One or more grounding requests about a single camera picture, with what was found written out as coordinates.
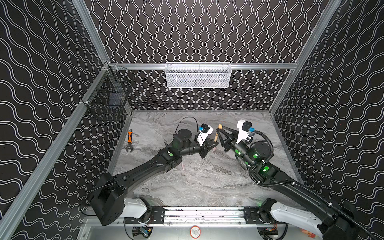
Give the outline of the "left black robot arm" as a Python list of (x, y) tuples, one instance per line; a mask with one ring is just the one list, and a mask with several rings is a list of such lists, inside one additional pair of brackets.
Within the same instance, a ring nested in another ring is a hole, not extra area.
[(199, 154), (205, 158), (218, 142), (206, 138), (200, 144), (192, 132), (181, 129), (172, 142), (144, 164), (125, 173), (112, 176), (102, 175), (96, 188), (91, 192), (90, 206), (102, 226), (108, 226), (118, 218), (133, 218), (146, 224), (152, 213), (152, 207), (144, 199), (128, 199), (126, 196), (151, 178), (164, 174), (182, 163), (183, 157)]

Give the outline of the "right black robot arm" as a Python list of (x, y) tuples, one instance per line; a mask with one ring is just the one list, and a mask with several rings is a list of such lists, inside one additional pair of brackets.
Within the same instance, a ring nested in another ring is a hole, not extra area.
[(359, 228), (354, 219), (355, 207), (322, 197), (273, 165), (274, 146), (264, 133), (246, 123), (239, 130), (222, 126), (217, 129), (217, 134), (225, 151), (235, 153), (255, 184), (277, 191), (301, 206), (301, 209), (284, 206), (268, 198), (259, 207), (262, 222), (283, 222), (323, 240), (357, 239)]

